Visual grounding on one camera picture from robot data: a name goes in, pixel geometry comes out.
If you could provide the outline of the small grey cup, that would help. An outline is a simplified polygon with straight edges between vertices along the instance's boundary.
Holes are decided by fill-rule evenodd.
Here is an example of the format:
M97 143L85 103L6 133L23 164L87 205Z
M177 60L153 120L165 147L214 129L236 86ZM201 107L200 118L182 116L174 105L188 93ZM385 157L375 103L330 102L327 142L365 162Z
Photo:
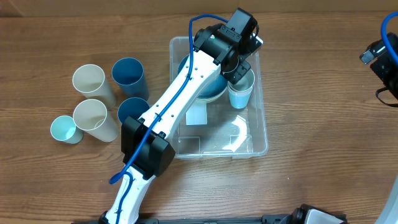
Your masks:
M240 79L236 84L228 83L228 86L236 92L247 91L254 85L255 82L255 74L253 70L248 71L245 76Z

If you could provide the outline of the blue bowl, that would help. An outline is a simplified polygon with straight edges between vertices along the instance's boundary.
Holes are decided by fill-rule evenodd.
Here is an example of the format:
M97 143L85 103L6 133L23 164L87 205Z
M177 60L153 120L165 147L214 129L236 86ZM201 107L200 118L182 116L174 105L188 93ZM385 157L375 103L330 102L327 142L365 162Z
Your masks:
M209 98L219 94L225 88L227 88L228 82L222 76L219 75L216 80L211 82L199 95L197 98Z

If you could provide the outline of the small light blue cup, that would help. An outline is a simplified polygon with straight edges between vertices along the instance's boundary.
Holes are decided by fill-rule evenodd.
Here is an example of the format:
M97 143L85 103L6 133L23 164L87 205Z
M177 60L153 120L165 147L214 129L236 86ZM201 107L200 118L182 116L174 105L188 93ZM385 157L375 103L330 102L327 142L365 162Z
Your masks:
M229 102L233 108L243 109L249 102L251 91L236 92L229 90Z

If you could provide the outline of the cream bowl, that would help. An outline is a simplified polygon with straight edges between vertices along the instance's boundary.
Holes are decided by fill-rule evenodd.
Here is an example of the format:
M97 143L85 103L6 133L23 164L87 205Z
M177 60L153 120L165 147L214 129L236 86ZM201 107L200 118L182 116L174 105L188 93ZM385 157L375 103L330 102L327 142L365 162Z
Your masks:
M196 101L200 102L200 103L211 103L216 101L218 98L220 98L224 92L227 90L227 88L225 88L223 91L221 91L219 94L209 97L209 98L197 98Z

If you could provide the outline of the tall dark blue cup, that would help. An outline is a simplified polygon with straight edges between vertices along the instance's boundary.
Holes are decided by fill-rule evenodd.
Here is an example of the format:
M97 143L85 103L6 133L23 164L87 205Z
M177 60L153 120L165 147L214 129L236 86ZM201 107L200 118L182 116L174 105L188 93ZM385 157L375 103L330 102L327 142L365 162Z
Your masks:
M144 76L144 67L139 60L126 57L112 67L112 78L128 97L149 99L149 89Z
M150 108L146 100L132 97L124 100L118 108L118 120L123 123L129 116L139 119L140 116Z

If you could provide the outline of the tall beige cup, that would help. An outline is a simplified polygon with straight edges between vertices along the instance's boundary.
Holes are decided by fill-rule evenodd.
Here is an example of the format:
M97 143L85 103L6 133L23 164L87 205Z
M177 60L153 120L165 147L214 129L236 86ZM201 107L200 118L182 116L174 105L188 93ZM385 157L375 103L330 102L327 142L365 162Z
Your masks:
M87 99L94 98L102 101L108 110L117 104L114 94L103 69L95 64L79 67L72 77L73 87Z
M73 112L78 128L103 142L111 142L119 136L119 127L104 103L87 99L79 103Z

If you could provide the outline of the small mint green cup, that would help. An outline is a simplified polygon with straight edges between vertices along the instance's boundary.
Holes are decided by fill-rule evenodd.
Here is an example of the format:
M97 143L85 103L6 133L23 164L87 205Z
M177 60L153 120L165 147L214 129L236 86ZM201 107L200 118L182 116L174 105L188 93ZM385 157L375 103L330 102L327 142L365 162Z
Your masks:
M83 139L83 131L77 127L73 118L67 115L54 119L50 133L54 139L69 144L77 144Z

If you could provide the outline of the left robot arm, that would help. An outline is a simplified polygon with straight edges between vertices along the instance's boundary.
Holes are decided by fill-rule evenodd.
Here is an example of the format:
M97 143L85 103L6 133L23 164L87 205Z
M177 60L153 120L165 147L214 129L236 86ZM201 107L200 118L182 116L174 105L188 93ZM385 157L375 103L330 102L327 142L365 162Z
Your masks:
M198 95L224 77L237 84L250 70L246 58L262 46L252 14L237 8L230 19L188 34L189 57L165 93L139 118L127 117L121 128L125 166L109 183L121 181L116 200L99 223L135 223L150 183L175 157L171 137Z

